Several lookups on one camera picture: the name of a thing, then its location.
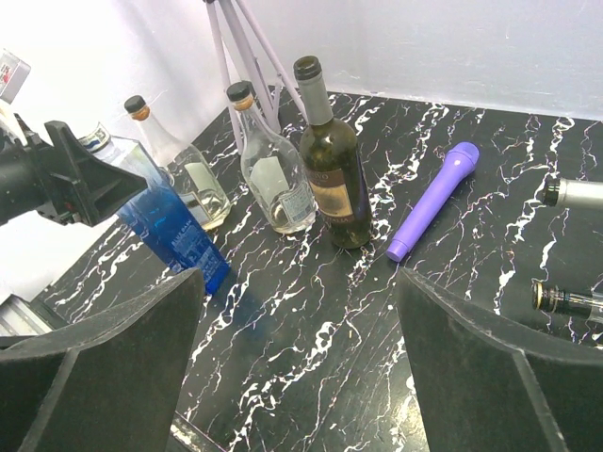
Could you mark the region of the dark wine bottle silver cap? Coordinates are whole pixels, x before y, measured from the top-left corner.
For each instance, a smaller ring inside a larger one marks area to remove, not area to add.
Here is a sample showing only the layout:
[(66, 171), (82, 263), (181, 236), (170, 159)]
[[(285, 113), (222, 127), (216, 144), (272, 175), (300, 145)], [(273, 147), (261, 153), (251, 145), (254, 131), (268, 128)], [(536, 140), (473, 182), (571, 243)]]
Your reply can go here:
[(603, 184), (570, 180), (565, 178), (546, 179), (540, 201), (550, 207), (585, 208), (602, 210)]

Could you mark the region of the clear plastic bottle blue label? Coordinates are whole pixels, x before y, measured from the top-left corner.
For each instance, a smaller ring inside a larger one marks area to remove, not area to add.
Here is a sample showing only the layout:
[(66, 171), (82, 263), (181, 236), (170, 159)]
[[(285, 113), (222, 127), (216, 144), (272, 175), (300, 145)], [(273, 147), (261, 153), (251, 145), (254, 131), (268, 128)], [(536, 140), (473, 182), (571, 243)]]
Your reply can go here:
[(249, 82), (230, 85), (226, 95), (242, 129), (241, 172), (265, 218), (279, 234), (307, 229), (315, 221), (316, 208), (299, 152), (268, 126)]

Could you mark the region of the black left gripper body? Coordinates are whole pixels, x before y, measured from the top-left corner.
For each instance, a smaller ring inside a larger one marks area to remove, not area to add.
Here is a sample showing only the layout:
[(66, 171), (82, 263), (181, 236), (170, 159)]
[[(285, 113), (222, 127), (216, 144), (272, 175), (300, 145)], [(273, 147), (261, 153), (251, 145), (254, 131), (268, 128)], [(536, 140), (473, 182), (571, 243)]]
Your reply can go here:
[(49, 162), (53, 145), (42, 139), (16, 113), (15, 126), (1, 126), (1, 224), (28, 212), (59, 222)]

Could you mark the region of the dark bottle brown label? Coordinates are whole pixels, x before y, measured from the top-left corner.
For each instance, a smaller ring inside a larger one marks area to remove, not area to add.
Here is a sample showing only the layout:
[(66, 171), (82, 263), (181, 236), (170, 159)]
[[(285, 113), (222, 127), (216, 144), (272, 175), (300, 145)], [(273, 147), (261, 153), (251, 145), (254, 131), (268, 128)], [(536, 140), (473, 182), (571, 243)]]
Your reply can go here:
[(355, 131), (334, 116), (316, 56), (293, 65), (308, 127), (301, 158), (318, 209), (335, 245), (357, 249), (370, 239), (372, 212)]

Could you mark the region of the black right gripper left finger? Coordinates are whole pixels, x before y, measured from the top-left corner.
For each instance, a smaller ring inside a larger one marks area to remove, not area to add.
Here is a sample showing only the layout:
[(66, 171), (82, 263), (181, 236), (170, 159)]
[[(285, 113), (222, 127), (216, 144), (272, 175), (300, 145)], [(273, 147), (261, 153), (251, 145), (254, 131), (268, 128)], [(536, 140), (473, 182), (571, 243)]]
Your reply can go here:
[(2, 450), (165, 450), (203, 297), (186, 270), (2, 350)]

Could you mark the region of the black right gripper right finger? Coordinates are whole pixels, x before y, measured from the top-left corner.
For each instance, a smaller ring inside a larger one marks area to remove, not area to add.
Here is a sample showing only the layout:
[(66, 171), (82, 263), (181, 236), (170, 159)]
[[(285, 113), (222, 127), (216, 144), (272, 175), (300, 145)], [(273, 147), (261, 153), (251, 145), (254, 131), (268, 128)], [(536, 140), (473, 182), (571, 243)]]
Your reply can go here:
[(599, 451), (602, 353), (397, 275), (399, 322), (432, 451)]

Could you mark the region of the clear glass bottle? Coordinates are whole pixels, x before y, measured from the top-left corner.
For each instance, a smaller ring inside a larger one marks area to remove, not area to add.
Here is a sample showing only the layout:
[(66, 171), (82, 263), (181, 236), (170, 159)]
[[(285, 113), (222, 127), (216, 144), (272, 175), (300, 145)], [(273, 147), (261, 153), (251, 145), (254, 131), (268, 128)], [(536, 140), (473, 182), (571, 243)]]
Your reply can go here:
[(149, 154), (201, 226), (213, 230), (231, 212), (231, 203), (202, 152), (171, 134), (140, 95), (133, 95), (124, 109), (149, 144)]

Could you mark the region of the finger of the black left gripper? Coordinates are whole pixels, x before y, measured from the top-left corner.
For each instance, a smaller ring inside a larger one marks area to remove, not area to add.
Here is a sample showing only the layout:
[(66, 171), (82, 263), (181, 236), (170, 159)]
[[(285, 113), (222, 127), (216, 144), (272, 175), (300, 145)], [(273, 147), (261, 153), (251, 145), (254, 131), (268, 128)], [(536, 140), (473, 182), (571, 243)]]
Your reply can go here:
[(87, 151), (67, 123), (44, 124), (52, 146), (44, 153), (48, 198), (44, 217), (67, 225), (95, 226), (147, 188), (136, 174), (103, 162)]

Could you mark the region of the blue box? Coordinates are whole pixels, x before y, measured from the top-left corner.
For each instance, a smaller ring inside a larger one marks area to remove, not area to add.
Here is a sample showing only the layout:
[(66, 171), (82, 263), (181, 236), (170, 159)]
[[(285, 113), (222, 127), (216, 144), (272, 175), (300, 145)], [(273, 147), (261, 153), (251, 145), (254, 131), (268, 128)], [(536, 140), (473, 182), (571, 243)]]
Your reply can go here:
[(199, 268), (205, 291), (216, 294), (230, 267), (143, 145), (111, 135), (101, 123), (78, 141), (103, 162), (145, 179), (147, 188), (117, 216), (172, 272)]

